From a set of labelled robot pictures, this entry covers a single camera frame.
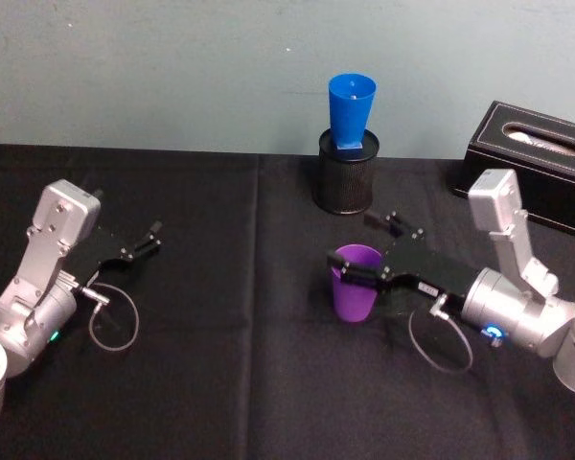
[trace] purple cup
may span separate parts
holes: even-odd
[[[336,249],[336,253],[355,264],[379,266],[381,263],[381,254],[363,244],[348,244]],[[365,320],[373,309],[377,291],[371,287],[343,283],[339,269],[333,267],[332,271],[334,311],[338,317],[348,323]]]

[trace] black tissue box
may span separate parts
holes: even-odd
[[[517,173],[529,219],[575,235],[575,124],[493,102],[469,142],[453,191],[489,168]]]

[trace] blue led light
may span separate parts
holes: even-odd
[[[502,331],[496,326],[488,326],[486,328],[486,333],[496,338],[502,338],[502,336],[504,335],[504,333],[502,333]]]

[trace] black tablecloth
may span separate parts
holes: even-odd
[[[382,249],[362,216],[311,200],[314,157],[0,147],[0,293],[42,188],[104,191],[101,223],[135,240],[162,219],[160,253],[105,277],[141,312],[131,350],[107,354],[81,304],[62,337],[7,382],[0,458],[575,458],[575,395],[551,361],[477,334],[460,377],[432,369],[405,332],[426,299],[379,300],[360,325],[333,314],[325,252]],[[455,161],[377,162],[374,208],[424,227],[428,245],[497,268]],[[535,253],[575,300],[575,238],[531,224]],[[382,317],[382,311],[392,317]],[[424,314],[439,349],[455,340]]]

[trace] cable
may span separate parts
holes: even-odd
[[[132,338],[125,345],[122,345],[121,347],[109,347],[107,345],[104,345],[98,339],[98,337],[96,337],[96,335],[94,334],[93,324],[94,324],[94,320],[96,319],[96,316],[98,315],[98,313],[100,312],[100,310],[102,308],[101,304],[99,304],[94,309],[94,312],[92,313],[92,317],[89,318],[89,324],[87,326],[87,329],[89,330],[89,334],[92,337],[92,340],[94,341],[94,343],[105,351],[121,352],[121,351],[125,350],[126,348],[130,347],[134,343],[134,340],[136,340],[136,337],[138,335],[140,319],[138,316],[138,310],[136,309],[136,304],[134,304],[134,301],[130,298],[129,295],[127,295],[124,291],[122,291],[118,287],[115,287],[113,285],[109,285],[107,283],[94,283],[94,285],[100,286],[101,288],[113,289],[116,292],[119,292],[120,294],[122,294],[126,298],[127,302],[130,304],[130,306],[132,307],[132,310],[134,311],[134,334],[132,335]]]
[[[473,358],[472,358],[472,348],[471,348],[471,344],[469,343],[469,340],[467,339],[467,337],[464,335],[464,333],[462,331],[460,331],[460,328],[458,328],[458,326],[456,325],[456,323],[450,318],[447,317],[445,318],[444,316],[438,316],[439,318],[443,319],[444,321],[447,321],[449,323],[450,326],[452,326],[452,328],[457,332],[458,336],[460,337],[460,339],[462,340],[462,343],[464,343],[465,348],[467,349],[467,353],[469,354],[469,362],[465,367],[461,367],[459,369],[449,369],[448,367],[443,367],[440,364],[437,364],[434,359],[432,359],[425,351],[424,349],[420,346],[420,344],[418,343],[418,341],[415,339],[415,335],[413,335],[413,327],[412,327],[412,323],[413,323],[413,315],[415,314],[415,310],[411,312],[411,314],[409,315],[409,326],[408,326],[408,330],[409,330],[409,337],[411,337],[411,343],[413,343],[413,346],[415,347],[415,349],[419,352],[420,355],[422,355],[422,357],[428,361],[428,364],[430,364],[432,367],[434,367],[437,371],[441,371],[441,372],[445,372],[446,374],[464,374],[465,372],[467,372],[469,369],[471,369],[472,367],[472,362],[473,362]]]

